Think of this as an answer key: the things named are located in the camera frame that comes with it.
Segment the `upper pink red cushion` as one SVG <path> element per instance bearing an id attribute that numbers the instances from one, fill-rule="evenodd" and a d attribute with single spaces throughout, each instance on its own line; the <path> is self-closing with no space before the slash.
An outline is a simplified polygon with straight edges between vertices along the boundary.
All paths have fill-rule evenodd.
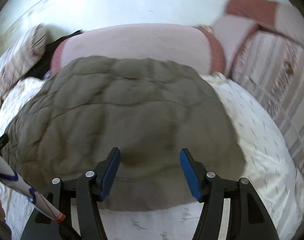
<path id="1" fill-rule="evenodd" d="M 270 0 L 229 0 L 224 12 L 255 20 L 304 45 L 304 18 L 292 5 Z"/>

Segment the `olive quilted hooded jacket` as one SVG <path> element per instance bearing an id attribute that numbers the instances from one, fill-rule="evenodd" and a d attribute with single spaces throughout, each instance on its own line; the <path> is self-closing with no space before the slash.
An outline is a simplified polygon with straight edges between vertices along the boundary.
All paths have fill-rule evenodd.
<path id="1" fill-rule="evenodd" d="M 245 158 L 214 88 L 189 66 L 81 57 L 49 78 L 7 126 L 4 160 L 39 191 L 93 169 L 113 147 L 121 163 L 103 209 L 152 211 L 194 201 L 179 164 L 187 148 L 223 179 Z"/>

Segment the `black garment behind pillows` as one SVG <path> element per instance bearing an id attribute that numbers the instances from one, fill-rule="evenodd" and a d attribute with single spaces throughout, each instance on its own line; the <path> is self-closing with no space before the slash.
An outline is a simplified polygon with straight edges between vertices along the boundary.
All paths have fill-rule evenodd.
<path id="1" fill-rule="evenodd" d="M 66 40 L 70 37 L 76 36 L 76 35 L 80 35 L 82 33 L 83 33 L 82 30 L 77 30 L 70 35 L 63 36 L 61 38 L 58 38 L 54 42 L 47 44 L 45 47 L 45 52 L 44 52 L 43 56 L 41 57 L 41 59 L 27 72 L 27 74 L 23 78 L 25 79 L 28 77 L 34 77 L 39 80 L 44 80 L 44 79 L 47 79 L 48 77 L 50 77 L 52 74 L 51 60 L 52 60 L 52 56 L 53 56 L 56 48 L 62 42 L 64 42 L 64 40 Z"/>

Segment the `small striped floral pillow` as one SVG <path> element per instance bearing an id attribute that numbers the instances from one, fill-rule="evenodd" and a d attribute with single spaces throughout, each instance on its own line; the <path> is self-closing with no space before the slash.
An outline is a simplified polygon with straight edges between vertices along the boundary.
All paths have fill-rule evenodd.
<path id="1" fill-rule="evenodd" d="M 8 92 L 42 58 L 47 28 L 39 24 L 12 44 L 0 57 L 0 108 Z"/>

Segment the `pink red-edged square cushion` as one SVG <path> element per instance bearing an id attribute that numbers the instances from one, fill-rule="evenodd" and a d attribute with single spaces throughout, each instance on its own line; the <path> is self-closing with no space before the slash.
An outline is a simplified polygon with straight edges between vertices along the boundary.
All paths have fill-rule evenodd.
<path id="1" fill-rule="evenodd" d="M 243 43 L 259 29 L 254 20 L 230 15 L 220 17 L 213 25 L 214 36 L 222 45 L 226 59 L 225 76 L 231 74 L 233 62 Z"/>

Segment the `white leaf-print bed sheet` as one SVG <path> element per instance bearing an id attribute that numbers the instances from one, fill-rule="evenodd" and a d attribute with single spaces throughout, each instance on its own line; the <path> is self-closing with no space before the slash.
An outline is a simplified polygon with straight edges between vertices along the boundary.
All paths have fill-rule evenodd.
<path id="1" fill-rule="evenodd" d="M 247 162 L 242 177 L 248 178 L 257 190 L 280 239 L 291 239 L 303 221 L 304 182 L 281 132 L 255 98 L 238 84 L 219 73 L 201 77 L 213 87 L 232 119 Z M 10 91 L 1 107 L 0 135 L 44 83 L 45 80 L 28 77 Z M 0 206 L 5 209 L 12 239 L 20 239 L 34 206 L 25 196 L 1 183 Z M 201 204 L 194 202 L 150 212 L 101 211 L 112 239 L 130 239 L 131 235 L 184 239 L 191 237 L 196 228 Z"/>

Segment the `pink bolster with red ends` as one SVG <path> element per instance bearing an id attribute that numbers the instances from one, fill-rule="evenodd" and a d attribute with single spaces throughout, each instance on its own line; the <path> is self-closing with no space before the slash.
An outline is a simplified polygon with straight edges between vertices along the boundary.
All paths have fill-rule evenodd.
<path id="1" fill-rule="evenodd" d="M 203 27 L 176 24 L 128 24 L 86 31 L 69 37 L 53 53 L 53 74 L 79 57 L 174 61 L 198 74 L 223 73 L 223 47 Z"/>

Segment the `large striped floral cushion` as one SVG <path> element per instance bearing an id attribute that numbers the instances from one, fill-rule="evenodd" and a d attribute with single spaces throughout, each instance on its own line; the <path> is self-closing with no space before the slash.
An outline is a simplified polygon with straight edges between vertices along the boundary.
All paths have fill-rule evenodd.
<path id="1" fill-rule="evenodd" d="M 272 117 L 304 178 L 304 47 L 259 31 L 243 45 L 232 78 Z"/>

